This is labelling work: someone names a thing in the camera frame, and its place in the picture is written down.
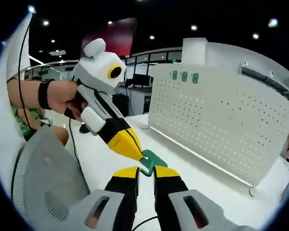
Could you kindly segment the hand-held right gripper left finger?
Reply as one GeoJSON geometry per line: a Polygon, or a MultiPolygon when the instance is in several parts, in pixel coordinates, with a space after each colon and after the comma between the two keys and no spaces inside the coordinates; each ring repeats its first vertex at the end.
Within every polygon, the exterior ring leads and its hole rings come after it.
{"type": "Polygon", "coordinates": [[[103,190],[96,190],[71,208],[70,231],[130,231],[137,212],[139,167],[115,172],[103,190]]]}

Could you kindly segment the person's left hand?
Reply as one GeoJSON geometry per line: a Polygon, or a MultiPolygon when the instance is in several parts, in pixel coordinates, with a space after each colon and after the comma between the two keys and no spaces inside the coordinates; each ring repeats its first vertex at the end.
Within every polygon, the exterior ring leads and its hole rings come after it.
{"type": "Polygon", "coordinates": [[[52,81],[48,85],[47,100],[53,111],[82,122],[80,110],[72,103],[77,88],[78,84],[74,81],[52,81]]]}

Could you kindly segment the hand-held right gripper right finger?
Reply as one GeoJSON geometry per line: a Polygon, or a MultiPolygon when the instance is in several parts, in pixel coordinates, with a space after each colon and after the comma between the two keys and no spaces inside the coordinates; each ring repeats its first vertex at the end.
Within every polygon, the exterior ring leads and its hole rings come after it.
{"type": "Polygon", "coordinates": [[[155,211],[163,231],[219,231],[220,206],[197,190],[190,190],[174,169],[154,166],[155,211]]]}

